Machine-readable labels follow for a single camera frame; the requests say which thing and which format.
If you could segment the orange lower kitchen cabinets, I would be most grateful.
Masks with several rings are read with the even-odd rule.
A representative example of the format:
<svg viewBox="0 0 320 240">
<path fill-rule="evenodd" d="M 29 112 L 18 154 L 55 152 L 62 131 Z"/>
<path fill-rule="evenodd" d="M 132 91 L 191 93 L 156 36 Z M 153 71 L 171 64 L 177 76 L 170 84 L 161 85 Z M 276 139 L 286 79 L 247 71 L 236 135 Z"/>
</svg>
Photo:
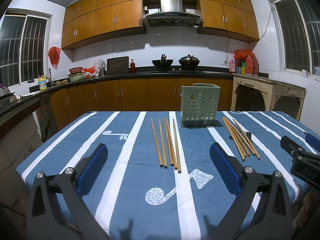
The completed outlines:
<svg viewBox="0 0 320 240">
<path fill-rule="evenodd" d="M 231 77 L 140 77 L 89 82 L 50 95 L 59 129 L 90 111 L 178 111 L 181 88 L 195 83 L 220 87 L 220 111 L 231 109 Z"/>
</svg>

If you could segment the old cream side table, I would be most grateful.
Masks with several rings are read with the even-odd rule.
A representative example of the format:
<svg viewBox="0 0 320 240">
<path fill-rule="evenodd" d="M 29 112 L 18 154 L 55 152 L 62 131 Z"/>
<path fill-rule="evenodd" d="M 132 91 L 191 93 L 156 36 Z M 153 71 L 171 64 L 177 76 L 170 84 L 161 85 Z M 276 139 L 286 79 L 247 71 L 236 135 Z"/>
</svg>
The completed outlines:
<svg viewBox="0 0 320 240">
<path fill-rule="evenodd" d="M 233 111 L 282 111 L 300 120 L 306 88 L 251 75 L 233 75 Z"/>
</svg>

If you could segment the red oil bottles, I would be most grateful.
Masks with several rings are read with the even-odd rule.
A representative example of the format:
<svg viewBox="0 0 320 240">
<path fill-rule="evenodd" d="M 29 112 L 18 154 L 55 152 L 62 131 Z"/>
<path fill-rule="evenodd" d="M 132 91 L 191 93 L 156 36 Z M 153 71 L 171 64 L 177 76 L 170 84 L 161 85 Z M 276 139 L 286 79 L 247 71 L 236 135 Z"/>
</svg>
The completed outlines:
<svg viewBox="0 0 320 240">
<path fill-rule="evenodd" d="M 258 76 L 259 63 L 256 57 L 251 57 L 250 55 L 246 57 L 246 74 Z"/>
</svg>

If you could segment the green perforated utensil holder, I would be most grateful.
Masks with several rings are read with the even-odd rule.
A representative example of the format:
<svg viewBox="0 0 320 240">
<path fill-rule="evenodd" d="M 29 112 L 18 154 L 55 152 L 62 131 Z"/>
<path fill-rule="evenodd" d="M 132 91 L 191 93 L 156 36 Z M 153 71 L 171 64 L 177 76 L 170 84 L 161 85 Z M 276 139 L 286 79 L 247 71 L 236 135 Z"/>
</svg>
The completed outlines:
<svg viewBox="0 0 320 240">
<path fill-rule="evenodd" d="M 181 125 L 183 127 L 214 126 L 220 86 L 194 83 L 181 87 Z"/>
</svg>

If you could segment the red bag on counter corner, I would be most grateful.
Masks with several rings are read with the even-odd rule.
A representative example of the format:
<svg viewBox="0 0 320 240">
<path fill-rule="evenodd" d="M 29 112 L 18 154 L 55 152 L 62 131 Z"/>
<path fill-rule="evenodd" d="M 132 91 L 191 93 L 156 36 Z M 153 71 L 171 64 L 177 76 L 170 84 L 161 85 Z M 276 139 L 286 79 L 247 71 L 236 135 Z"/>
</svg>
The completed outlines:
<svg viewBox="0 0 320 240">
<path fill-rule="evenodd" d="M 255 53 L 253 51 L 244 49 L 244 50 L 235 50 L 233 51 L 234 58 L 237 60 L 245 60 L 248 56 L 251 58 L 255 57 Z"/>
</svg>

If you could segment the blue striped tablecloth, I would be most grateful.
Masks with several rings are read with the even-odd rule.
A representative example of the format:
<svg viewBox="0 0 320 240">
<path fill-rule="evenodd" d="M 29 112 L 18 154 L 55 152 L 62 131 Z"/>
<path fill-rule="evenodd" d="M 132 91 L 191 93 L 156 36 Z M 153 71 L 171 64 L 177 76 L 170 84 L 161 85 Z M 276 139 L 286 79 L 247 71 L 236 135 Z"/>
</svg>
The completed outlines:
<svg viewBox="0 0 320 240">
<path fill-rule="evenodd" d="M 83 201 L 112 239 L 206 239 L 235 200 L 209 156 L 211 144 L 218 142 L 228 155 L 239 157 L 223 117 L 251 134 L 260 155 L 260 160 L 247 157 L 242 165 L 264 174 L 280 171 L 295 202 L 307 185 L 290 173 L 292 159 L 280 140 L 286 135 L 312 151 L 305 141 L 310 129 L 283 112 L 222 111 L 214 127 L 200 128 L 182 127 L 175 111 L 86 113 L 41 145 L 16 172 L 30 189 L 38 172 L 62 173 L 104 144 L 107 162 Z M 168 168 L 159 165 L 151 118 L 163 160 L 161 120 Z M 165 118 L 176 155 L 175 119 L 181 173 L 170 165 Z"/>
</svg>

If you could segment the right barred window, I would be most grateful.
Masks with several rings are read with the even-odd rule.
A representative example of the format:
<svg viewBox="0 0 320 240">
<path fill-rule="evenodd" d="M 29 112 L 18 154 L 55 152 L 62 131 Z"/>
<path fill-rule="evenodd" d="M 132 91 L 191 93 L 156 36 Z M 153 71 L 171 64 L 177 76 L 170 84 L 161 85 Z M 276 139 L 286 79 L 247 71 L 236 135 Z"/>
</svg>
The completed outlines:
<svg viewBox="0 0 320 240">
<path fill-rule="evenodd" d="M 279 25 L 283 68 L 319 76 L 319 16 L 308 0 L 271 0 Z"/>
</svg>

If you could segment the yellow detergent bottle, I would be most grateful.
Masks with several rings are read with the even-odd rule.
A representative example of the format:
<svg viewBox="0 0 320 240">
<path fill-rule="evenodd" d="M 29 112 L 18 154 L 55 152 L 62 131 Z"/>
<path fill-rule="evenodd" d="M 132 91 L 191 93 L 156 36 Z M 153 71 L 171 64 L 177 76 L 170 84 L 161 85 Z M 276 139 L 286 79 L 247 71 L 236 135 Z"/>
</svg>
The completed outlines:
<svg viewBox="0 0 320 240">
<path fill-rule="evenodd" d="M 40 91 L 44 91 L 47 89 L 47 78 L 45 75 L 42 75 L 38 77 L 38 81 L 39 81 L 39 89 Z"/>
</svg>

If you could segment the black lidded wok right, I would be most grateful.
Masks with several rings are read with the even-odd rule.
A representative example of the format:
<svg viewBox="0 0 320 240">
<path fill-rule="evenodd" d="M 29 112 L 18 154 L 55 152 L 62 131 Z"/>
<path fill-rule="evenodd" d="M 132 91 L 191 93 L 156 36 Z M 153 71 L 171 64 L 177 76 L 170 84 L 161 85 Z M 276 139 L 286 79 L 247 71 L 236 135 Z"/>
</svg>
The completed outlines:
<svg viewBox="0 0 320 240">
<path fill-rule="evenodd" d="M 179 64 L 181 65 L 182 71 L 191 71 L 194 72 L 196 67 L 200 64 L 200 60 L 193 55 L 188 54 L 179 59 Z"/>
</svg>

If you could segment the black gas stove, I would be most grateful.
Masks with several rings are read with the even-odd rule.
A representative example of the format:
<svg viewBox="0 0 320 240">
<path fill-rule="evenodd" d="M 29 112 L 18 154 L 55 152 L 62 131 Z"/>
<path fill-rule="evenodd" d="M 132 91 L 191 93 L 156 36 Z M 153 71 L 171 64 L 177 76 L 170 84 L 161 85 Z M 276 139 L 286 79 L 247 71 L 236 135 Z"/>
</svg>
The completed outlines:
<svg viewBox="0 0 320 240">
<path fill-rule="evenodd" d="M 167 70 L 167 71 L 160 71 L 160 70 L 152 70 L 150 71 L 150 74 L 204 74 L 204 71 L 189 71 L 189 70 Z"/>
</svg>

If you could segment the red basin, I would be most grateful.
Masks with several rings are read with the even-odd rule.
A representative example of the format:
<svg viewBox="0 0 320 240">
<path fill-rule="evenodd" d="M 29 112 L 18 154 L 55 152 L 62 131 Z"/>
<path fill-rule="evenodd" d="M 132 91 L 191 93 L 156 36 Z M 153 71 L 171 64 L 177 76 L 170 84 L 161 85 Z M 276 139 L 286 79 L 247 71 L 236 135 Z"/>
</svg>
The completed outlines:
<svg viewBox="0 0 320 240">
<path fill-rule="evenodd" d="M 83 67 L 73 67 L 69 69 L 70 74 L 79 74 L 82 73 Z"/>
</svg>

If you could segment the red bag near basins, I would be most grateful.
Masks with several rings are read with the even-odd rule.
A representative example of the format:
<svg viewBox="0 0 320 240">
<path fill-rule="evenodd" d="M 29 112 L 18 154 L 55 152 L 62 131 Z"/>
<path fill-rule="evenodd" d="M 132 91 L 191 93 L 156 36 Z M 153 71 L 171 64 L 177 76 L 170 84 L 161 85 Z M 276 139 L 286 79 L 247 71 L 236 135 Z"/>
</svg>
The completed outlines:
<svg viewBox="0 0 320 240">
<path fill-rule="evenodd" d="M 90 67 L 90 68 L 83 68 L 83 72 L 85 75 L 93 75 L 95 71 L 95 67 Z"/>
</svg>

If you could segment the black wok left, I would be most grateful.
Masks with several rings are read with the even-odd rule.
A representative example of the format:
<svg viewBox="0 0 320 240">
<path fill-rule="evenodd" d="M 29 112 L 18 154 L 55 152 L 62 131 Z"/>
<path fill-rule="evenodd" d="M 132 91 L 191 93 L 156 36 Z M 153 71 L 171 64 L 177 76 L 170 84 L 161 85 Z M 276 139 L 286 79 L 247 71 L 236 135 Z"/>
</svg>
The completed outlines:
<svg viewBox="0 0 320 240">
<path fill-rule="evenodd" d="M 165 54 L 161 55 L 160 60 L 152 60 L 152 64 L 156 67 L 156 70 L 159 72 L 167 72 L 170 70 L 173 60 L 167 59 Z"/>
</svg>

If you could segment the red sauce bottle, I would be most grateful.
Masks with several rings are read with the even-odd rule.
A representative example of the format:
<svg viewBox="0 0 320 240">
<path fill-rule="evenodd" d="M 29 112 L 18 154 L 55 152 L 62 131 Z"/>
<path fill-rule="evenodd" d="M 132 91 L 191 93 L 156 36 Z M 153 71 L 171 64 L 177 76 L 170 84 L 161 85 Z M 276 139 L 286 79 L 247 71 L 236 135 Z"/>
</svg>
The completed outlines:
<svg viewBox="0 0 320 240">
<path fill-rule="evenodd" d="M 131 59 L 130 71 L 131 71 L 132 73 L 134 73 L 134 72 L 136 71 L 136 65 L 135 65 L 134 59 Z"/>
</svg>

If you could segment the orange upper wall cabinets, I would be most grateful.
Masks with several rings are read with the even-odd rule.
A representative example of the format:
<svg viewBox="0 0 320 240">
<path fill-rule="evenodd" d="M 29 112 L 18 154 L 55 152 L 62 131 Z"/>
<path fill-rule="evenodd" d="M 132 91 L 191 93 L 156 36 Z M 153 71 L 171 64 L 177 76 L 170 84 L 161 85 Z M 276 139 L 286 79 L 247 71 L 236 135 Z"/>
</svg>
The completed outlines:
<svg viewBox="0 0 320 240">
<path fill-rule="evenodd" d="M 66 8 L 62 48 L 143 34 L 151 27 L 192 27 L 244 42 L 259 38 L 251 0 L 80 0 Z"/>
</svg>

